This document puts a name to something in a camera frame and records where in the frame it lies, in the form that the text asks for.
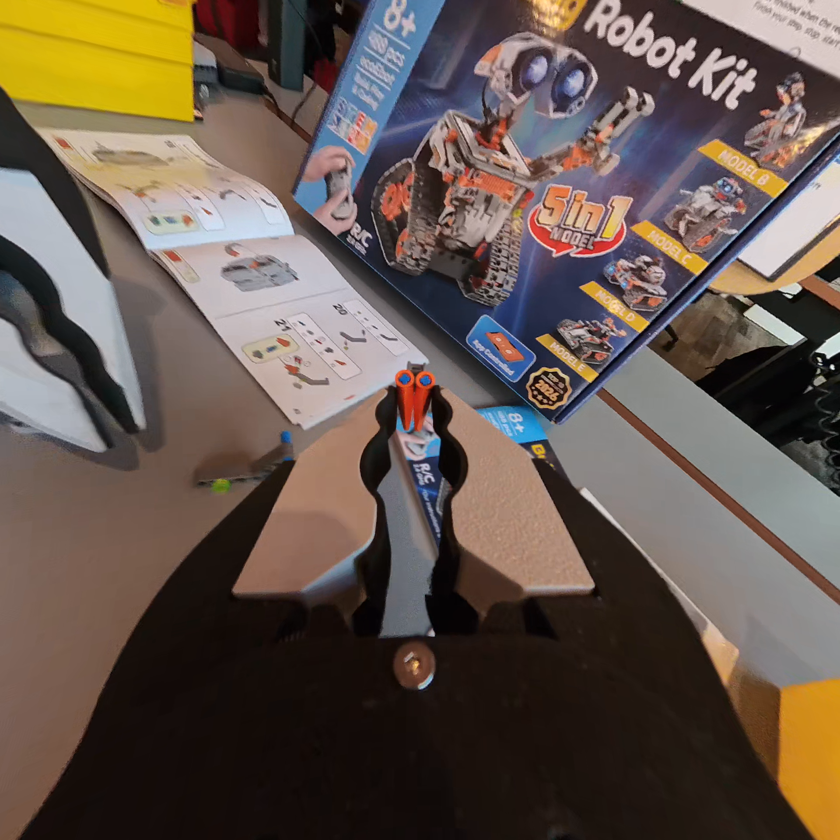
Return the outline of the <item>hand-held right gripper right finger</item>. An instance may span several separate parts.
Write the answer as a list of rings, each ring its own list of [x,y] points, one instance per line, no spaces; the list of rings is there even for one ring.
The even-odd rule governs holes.
[[[436,635],[472,634],[498,604],[588,596],[595,583],[531,458],[452,390],[432,396],[448,492],[429,584]]]

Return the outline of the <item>white instruction booklet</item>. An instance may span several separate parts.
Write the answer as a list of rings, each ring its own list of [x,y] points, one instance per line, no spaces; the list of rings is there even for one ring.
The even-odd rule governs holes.
[[[38,132],[121,213],[292,424],[320,424],[427,363],[294,233],[273,192],[189,136]]]

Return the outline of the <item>printed instruction sheet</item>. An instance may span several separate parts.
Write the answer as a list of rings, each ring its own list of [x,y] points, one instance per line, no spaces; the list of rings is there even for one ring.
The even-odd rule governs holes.
[[[839,1],[685,1],[685,5],[839,77]]]

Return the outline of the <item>dark grey bent beam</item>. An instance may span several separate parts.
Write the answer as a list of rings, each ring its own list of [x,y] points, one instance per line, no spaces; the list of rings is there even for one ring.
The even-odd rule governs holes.
[[[194,476],[193,486],[197,489],[211,492],[209,488],[210,483],[215,479],[224,478],[231,480],[231,490],[237,487],[252,487],[266,480],[280,466],[291,463],[294,459],[295,456],[292,446],[289,448],[279,446],[247,466],[237,467],[236,469],[231,468],[222,472],[218,470],[205,470],[202,474]]]

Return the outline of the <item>grey desk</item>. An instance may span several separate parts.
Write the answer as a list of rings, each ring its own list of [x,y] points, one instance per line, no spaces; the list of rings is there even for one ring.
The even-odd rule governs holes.
[[[135,624],[245,498],[193,486],[250,461],[286,418],[108,204],[86,194],[112,269],[148,428],[96,456],[2,430],[2,838],[17,838],[77,746]],[[650,350],[561,426],[561,465],[777,686],[838,677],[838,499],[826,516],[770,478],[749,430]]]

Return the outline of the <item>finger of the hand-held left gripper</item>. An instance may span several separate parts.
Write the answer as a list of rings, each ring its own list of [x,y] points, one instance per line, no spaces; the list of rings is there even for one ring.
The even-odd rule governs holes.
[[[35,300],[1,272],[2,423],[93,453],[111,446],[78,364],[49,335]]]
[[[34,174],[2,168],[2,269],[122,430],[145,429],[140,381],[114,286]]]

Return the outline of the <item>yellow plastic bin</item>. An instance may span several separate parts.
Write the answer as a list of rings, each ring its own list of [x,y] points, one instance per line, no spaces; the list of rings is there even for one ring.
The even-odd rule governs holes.
[[[817,839],[839,838],[839,680],[777,687],[736,669],[728,693],[752,747]]]
[[[190,123],[193,5],[2,1],[2,89],[23,102]]]

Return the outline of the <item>blue robot kit box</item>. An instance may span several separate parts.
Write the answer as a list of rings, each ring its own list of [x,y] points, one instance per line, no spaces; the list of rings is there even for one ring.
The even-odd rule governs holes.
[[[838,2],[369,2],[294,197],[560,424],[838,152]]]

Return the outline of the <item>small blue manual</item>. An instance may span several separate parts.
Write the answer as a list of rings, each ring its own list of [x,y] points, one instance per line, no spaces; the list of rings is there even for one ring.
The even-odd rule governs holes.
[[[479,408],[477,412],[529,457],[543,460],[558,472],[564,472],[534,411],[518,406],[492,406]],[[413,483],[418,506],[434,546],[438,547],[445,500],[451,486],[439,467],[440,440],[434,431],[432,414],[427,414],[423,426],[416,431],[406,431],[402,421],[398,420],[395,438],[406,460],[407,474]]]

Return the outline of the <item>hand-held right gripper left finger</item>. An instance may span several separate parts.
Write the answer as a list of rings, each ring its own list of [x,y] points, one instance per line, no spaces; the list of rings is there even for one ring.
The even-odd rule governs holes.
[[[382,631],[392,552],[379,487],[391,468],[394,388],[375,393],[297,458],[234,583],[241,599],[333,606]]]

